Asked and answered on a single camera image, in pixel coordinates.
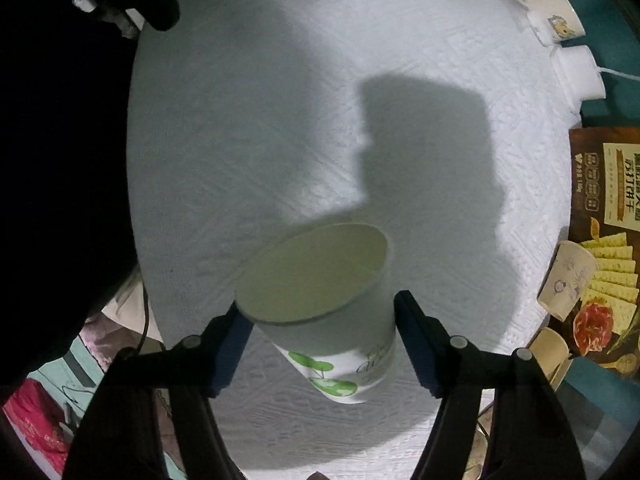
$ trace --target white paper towel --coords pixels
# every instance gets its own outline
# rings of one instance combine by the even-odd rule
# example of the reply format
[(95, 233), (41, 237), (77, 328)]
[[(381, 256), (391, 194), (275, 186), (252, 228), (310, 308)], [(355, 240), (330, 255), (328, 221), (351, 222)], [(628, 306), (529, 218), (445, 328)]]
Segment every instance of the white paper towel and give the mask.
[[(526, 344), (568, 224), (575, 122), (508, 0), (179, 0), (145, 28), (130, 201), (162, 336), (199, 333), (265, 244), (353, 219), (394, 245), (395, 288), (482, 349)], [(256, 331), (212, 403), (250, 480), (405, 479), (438, 402), (401, 351), (376, 401), (343, 406)]]

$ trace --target cracker package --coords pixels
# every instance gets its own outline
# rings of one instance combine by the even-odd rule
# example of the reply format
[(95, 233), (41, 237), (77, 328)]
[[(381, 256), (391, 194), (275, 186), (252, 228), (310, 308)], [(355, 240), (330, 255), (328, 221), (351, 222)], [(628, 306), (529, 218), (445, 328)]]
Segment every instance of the cracker package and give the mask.
[(565, 321), (549, 326), (573, 354), (638, 380), (640, 128), (580, 128), (569, 140), (569, 240), (593, 254), (598, 270)]

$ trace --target teal surface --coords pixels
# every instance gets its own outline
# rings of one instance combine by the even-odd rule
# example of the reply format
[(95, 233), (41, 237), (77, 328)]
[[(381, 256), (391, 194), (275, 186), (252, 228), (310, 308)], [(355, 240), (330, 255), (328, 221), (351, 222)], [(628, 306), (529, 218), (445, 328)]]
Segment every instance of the teal surface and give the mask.
[(574, 359), (564, 380), (625, 428), (632, 430), (640, 420), (640, 384), (584, 357)]
[[(613, 0), (569, 0), (586, 36), (562, 46), (585, 44), (601, 67), (640, 75), (640, 43)], [(607, 99), (582, 104), (583, 126), (640, 126), (640, 82), (603, 73)]]

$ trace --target pink cloth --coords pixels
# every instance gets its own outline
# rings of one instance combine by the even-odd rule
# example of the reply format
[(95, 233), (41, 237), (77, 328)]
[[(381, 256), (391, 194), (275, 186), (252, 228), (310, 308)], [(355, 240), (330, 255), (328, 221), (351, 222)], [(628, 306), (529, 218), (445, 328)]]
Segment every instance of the pink cloth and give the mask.
[(65, 421), (65, 414), (42, 385), (26, 379), (2, 409), (20, 429), (27, 443), (41, 452), (57, 473), (62, 474), (69, 447), (58, 423)]
[(138, 346), (140, 334), (117, 324), (99, 312), (85, 322), (80, 331), (80, 339), (105, 372), (119, 350), (127, 346)]

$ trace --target small ceramic cup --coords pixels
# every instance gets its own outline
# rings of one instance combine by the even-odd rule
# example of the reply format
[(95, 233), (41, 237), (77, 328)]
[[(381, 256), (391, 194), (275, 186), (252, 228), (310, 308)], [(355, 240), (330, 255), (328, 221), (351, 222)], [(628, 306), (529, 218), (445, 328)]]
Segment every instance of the small ceramic cup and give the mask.
[(556, 368), (569, 357), (569, 347), (562, 336), (544, 327), (529, 345), (529, 350), (538, 361), (547, 379), (551, 379)]
[(579, 38), (586, 33), (569, 0), (520, 0), (529, 12), (527, 17), (544, 45)]
[(325, 396), (365, 402), (394, 361), (389, 266), (379, 229), (324, 226), (254, 259), (238, 281), (236, 304)]
[(560, 242), (538, 303), (553, 317), (564, 321), (597, 269), (596, 259), (587, 249), (574, 242)]

